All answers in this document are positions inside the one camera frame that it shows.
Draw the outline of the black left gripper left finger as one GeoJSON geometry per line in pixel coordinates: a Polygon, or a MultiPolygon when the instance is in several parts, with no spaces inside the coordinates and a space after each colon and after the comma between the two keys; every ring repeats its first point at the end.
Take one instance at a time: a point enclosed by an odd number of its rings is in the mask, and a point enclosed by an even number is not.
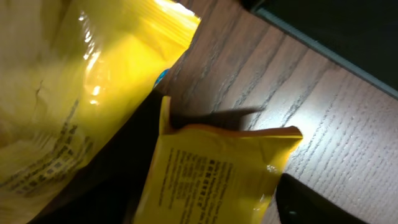
{"type": "Polygon", "coordinates": [[[32,223],[130,223],[155,150],[162,98],[152,91],[32,223]]]}

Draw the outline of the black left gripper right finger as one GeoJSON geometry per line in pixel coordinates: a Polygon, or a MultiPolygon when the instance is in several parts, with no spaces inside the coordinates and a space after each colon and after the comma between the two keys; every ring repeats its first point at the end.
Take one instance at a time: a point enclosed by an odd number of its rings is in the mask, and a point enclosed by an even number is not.
{"type": "Polygon", "coordinates": [[[286,173],[275,199],[281,224],[367,224],[286,173]]]}

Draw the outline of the small yellow candy wrapper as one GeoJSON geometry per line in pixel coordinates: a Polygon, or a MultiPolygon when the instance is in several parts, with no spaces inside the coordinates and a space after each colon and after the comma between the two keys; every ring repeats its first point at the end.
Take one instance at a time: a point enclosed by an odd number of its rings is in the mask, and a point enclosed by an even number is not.
{"type": "Polygon", "coordinates": [[[161,102],[159,136],[133,224],[262,222],[303,138],[300,130],[174,129],[170,101],[165,96],[161,102]]]}

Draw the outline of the large yellow candy wrapper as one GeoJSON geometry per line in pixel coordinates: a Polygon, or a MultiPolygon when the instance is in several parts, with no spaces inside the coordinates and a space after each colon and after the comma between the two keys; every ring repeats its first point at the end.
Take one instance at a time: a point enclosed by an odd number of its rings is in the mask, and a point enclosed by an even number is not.
{"type": "Polygon", "coordinates": [[[1,222],[27,223],[189,48],[169,0],[1,2],[1,222]]]}

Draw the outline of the dark green box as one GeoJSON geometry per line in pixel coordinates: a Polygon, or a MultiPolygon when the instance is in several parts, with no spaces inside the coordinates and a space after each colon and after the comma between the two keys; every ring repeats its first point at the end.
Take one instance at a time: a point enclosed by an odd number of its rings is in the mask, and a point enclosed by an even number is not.
{"type": "Polygon", "coordinates": [[[243,7],[397,97],[397,0],[241,0],[243,7]]]}

